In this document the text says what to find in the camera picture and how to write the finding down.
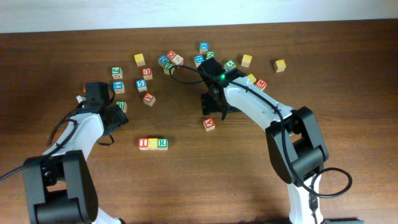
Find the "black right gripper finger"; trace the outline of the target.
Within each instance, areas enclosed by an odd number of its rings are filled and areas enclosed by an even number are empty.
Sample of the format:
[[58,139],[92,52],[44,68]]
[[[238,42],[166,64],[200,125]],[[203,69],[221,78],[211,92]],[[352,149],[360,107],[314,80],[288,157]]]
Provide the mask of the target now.
[[240,112],[236,107],[230,106],[230,105],[224,105],[221,107],[221,119],[224,121],[227,117],[227,114],[230,112]]
[[214,99],[209,93],[204,93],[201,95],[201,108],[203,115],[221,113],[223,111],[223,100],[220,97]]

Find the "green B block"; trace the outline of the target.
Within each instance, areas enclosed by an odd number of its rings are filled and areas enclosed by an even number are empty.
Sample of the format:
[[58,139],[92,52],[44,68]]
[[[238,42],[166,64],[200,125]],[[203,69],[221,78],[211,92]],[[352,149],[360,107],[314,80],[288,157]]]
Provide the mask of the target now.
[[124,113],[127,112],[127,103],[125,101],[116,101],[116,104],[122,109]]

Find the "red A block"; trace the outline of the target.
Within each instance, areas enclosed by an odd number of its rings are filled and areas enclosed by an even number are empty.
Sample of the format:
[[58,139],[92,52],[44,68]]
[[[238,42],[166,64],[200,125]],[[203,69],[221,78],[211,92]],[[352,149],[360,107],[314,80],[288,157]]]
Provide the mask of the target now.
[[215,125],[215,121],[213,118],[206,118],[203,120],[203,125],[206,129],[206,131],[211,131],[213,129],[215,129],[216,125]]

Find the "red number block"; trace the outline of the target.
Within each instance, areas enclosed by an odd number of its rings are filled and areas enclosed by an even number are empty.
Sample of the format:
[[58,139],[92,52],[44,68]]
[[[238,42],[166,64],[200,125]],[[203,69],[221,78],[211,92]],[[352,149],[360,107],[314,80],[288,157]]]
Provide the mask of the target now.
[[140,138],[138,142],[138,148],[142,151],[148,150],[149,149],[148,140],[149,140],[148,138]]

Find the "green R block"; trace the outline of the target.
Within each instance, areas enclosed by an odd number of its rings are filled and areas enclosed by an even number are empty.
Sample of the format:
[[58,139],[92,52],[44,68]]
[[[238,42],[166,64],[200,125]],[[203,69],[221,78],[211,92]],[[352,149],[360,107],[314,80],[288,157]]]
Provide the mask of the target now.
[[158,138],[157,141],[157,148],[158,150],[166,151],[169,148],[169,141],[167,138]]

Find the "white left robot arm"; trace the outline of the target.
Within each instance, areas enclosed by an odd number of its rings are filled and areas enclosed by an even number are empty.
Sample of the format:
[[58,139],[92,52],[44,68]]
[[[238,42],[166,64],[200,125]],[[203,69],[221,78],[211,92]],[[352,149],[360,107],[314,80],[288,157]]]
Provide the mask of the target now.
[[50,139],[47,151],[24,162],[31,223],[123,223],[100,209],[86,163],[100,138],[128,122],[114,97],[107,83],[87,83],[85,99],[61,120],[67,127],[59,139]]

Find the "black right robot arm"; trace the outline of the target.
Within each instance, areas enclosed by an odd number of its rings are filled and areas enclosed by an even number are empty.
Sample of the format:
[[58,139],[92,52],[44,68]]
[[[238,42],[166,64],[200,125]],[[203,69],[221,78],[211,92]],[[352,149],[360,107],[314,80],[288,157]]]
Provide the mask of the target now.
[[290,222],[322,223],[319,185],[328,149],[313,112],[279,103],[242,71],[224,69],[214,58],[198,72],[208,87],[207,113],[241,111],[265,131],[272,167],[287,184]]

